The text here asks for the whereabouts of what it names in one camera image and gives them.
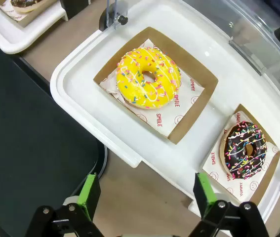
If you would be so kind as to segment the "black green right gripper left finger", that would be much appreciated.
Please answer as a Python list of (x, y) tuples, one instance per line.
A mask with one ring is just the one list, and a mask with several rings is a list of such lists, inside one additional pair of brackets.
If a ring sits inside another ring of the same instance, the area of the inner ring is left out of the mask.
[(100, 230), (93, 223), (93, 217), (101, 194), (96, 174), (89, 174), (77, 201), (53, 209), (43, 205), (36, 209), (27, 237), (63, 237), (74, 234), (76, 237), (99, 237)]

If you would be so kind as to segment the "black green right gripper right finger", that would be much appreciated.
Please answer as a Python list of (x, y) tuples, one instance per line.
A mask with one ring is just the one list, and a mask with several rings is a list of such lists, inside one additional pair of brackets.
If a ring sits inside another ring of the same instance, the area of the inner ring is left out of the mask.
[(233, 237), (267, 237), (268, 231), (255, 203), (247, 201), (239, 206), (217, 199), (205, 173), (195, 174), (194, 195), (201, 221), (190, 233), (191, 237), (215, 237), (220, 230)]

